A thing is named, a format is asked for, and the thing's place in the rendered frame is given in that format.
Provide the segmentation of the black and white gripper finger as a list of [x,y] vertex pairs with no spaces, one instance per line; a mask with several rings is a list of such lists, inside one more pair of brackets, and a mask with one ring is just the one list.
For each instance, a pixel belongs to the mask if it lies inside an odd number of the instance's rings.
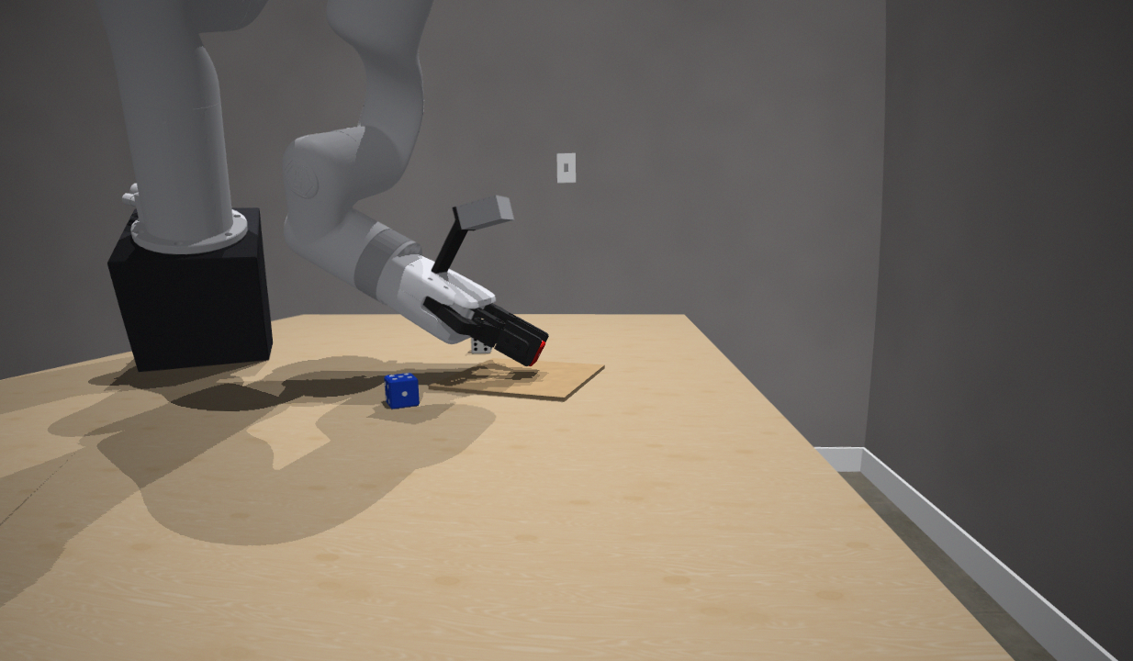
[[527,330],[529,333],[540,336],[542,342],[548,342],[548,336],[550,336],[548,333],[545,333],[545,331],[540,330],[540,328],[533,327],[533,323],[526,322],[525,319],[516,317],[516,315],[511,314],[510,312],[506,312],[506,310],[499,307],[495,304],[489,304],[484,306],[484,312],[489,312],[491,315],[494,315],[494,317],[497,319],[502,319],[502,321],[504,321],[505,323],[510,319],[513,325],[519,325],[525,330]]
[[435,317],[443,319],[445,325],[453,328],[454,333],[469,334],[478,342],[487,344],[502,354],[505,354],[516,363],[523,365],[533,364],[534,355],[540,350],[540,336],[529,333],[519,325],[513,325],[510,321],[494,317],[489,312],[484,312],[482,307],[472,310],[472,319],[461,317],[460,313],[452,307],[440,304],[435,298],[425,297],[421,304],[431,310]]

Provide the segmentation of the tan mat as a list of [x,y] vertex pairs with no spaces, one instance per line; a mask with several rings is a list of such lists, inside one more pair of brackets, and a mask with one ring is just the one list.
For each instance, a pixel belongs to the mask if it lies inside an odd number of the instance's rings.
[[485,363],[433,382],[429,389],[440,392],[499,395],[564,402],[603,368],[605,364],[537,361],[534,365],[523,365],[513,359],[492,357]]

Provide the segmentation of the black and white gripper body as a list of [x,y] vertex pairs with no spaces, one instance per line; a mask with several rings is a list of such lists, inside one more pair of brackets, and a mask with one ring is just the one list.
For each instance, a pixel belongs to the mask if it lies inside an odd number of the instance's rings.
[[417,241],[401,244],[382,269],[376,298],[380,304],[386,302],[385,305],[395,310],[401,317],[410,319],[414,325],[436,336],[441,342],[465,342],[471,336],[454,333],[453,328],[445,325],[443,319],[435,317],[431,310],[421,305],[425,297],[435,298],[467,319],[472,319],[472,310],[484,310],[484,306],[495,304],[496,298],[494,293],[457,274],[452,269],[438,274],[431,272],[434,264],[435,261],[423,259],[421,245]]

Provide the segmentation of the blue die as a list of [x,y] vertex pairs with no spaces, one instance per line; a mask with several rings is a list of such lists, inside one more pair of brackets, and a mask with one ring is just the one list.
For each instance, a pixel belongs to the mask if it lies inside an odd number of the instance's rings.
[[385,376],[386,402],[391,409],[406,409],[419,405],[419,385],[412,373]]

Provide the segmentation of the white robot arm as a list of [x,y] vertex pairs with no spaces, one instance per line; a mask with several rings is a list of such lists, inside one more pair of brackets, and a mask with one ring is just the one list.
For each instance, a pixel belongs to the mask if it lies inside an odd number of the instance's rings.
[[[169,254],[240,241],[248,227],[231,207],[218,70],[198,33],[241,29],[269,0],[94,1],[137,177],[122,197],[139,217],[133,241]],[[365,65],[363,113],[357,127],[291,141],[282,162],[289,249],[372,298],[387,259],[412,240],[353,205],[393,187],[409,164],[421,129],[419,46],[433,1],[327,0],[329,27],[358,49]],[[452,266],[468,230],[513,220],[504,196],[453,212],[435,274]]]

